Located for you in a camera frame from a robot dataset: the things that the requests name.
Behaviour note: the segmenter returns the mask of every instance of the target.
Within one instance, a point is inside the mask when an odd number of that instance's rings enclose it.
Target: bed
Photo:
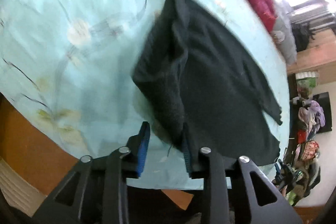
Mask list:
[[[128,185],[202,189],[171,146],[131,73],[165,0],[0,0],[0,92],[36,128],[80,158],[125,145],[142,121],[152,132],[142,177]],[[264,114],[288,144],[286,65],[246,0],[197,0],[238,38],[262,68],[282,107],[283,125]],[[272,179],[273,165],[262,166]]]

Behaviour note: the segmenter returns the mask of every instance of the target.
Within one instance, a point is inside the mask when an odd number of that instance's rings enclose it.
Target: folded black fabric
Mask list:
[[[197,143],[224,156],[273,163],[279,141],[262,110],[281,125],[268,82],[239,41],[193,0],[166,0],[133,81],[175,144],[184,123]]]

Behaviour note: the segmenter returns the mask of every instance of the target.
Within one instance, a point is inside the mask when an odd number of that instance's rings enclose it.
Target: wooden floor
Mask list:
[[[28,183],[48,195],[77,162],[0,99],[0,156]]]

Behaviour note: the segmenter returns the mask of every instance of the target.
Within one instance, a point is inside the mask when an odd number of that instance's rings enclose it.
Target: purple cloth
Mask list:
[[[318,102],[316,101],[311,101],[309,110],[314,113],[315,118],[318,120],[318,122],[320,123],[320,125],[322,127],[325,126],[326,124],[326,120],[324,117],[324,112],[323,112],[323,108],[319,105]]]

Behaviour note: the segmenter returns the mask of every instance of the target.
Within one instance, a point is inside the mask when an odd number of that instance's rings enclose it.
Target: silver screw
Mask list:
[[[81,162],[87,163],[92,160],[92,157],[90,155],[85,155],[81,157]]]
[[[249,157],[246,156],[240,156],[239,159],[243,163],[248,163],[250,161]]]
[[[211,149],[209,147],[202,147],[201,148],[201,153],[202,154],[209,154],[209,153],[211,153]]]
[[[122,146],[122,147],[119,148],[119,152],[123,153],[123,154],[128,153],[129,151],[130,150],[127,146]]]

